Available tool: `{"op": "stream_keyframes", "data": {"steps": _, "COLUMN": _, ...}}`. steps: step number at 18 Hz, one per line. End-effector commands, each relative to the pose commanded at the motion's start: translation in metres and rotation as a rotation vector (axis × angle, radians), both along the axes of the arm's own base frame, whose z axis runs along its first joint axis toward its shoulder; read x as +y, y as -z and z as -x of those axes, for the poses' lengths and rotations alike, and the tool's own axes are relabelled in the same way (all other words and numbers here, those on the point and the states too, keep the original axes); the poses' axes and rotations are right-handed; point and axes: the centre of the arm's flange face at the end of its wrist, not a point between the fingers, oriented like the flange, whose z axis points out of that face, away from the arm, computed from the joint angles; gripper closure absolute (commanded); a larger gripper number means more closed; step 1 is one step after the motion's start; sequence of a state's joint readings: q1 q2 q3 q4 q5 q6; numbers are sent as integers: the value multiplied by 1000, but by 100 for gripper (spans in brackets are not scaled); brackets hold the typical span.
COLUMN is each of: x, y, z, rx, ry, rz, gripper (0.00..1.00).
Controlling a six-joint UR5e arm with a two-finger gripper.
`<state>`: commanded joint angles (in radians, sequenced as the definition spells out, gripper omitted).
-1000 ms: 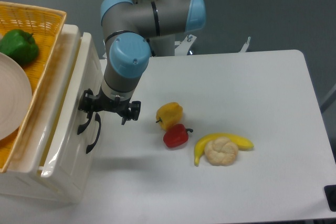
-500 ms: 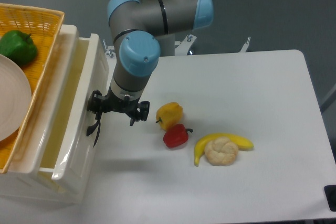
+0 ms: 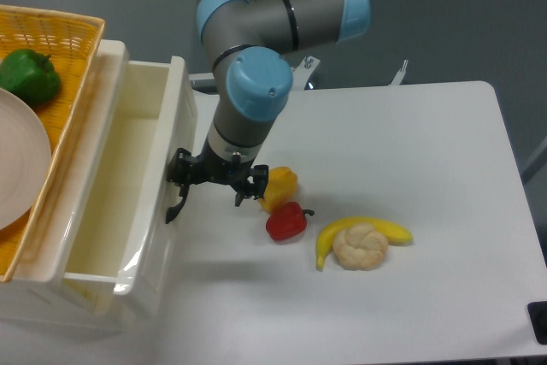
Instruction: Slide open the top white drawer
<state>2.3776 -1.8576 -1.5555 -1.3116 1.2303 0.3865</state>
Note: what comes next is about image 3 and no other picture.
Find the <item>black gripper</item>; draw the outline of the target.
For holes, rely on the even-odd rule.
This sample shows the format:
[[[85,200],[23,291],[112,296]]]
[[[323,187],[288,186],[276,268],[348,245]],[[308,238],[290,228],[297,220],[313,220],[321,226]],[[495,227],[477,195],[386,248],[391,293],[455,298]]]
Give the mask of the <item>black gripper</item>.
[[[204,146],[198,157],[185,148],[178,148],[167,165],[166,181],[186,194],[193,184],[205,182],[229,185],[236,192],[234,205],[239,207],[245,199],[264,198],[268,186],[268,165],[244,162],[241,156],[225,160],[209,146]]]

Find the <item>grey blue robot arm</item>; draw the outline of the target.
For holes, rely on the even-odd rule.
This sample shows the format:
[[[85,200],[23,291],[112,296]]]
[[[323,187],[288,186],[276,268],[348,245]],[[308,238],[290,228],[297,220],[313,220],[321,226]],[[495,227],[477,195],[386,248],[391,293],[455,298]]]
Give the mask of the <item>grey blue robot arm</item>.
[[[268,167],[256,157],[293,84],[285,55],[361,36],[370,20],[370,0],[201,0],[197,33],[220,101],[201,153],[178,149],[168,164],[180,198],[205,182],[237,202],[263,197]]]

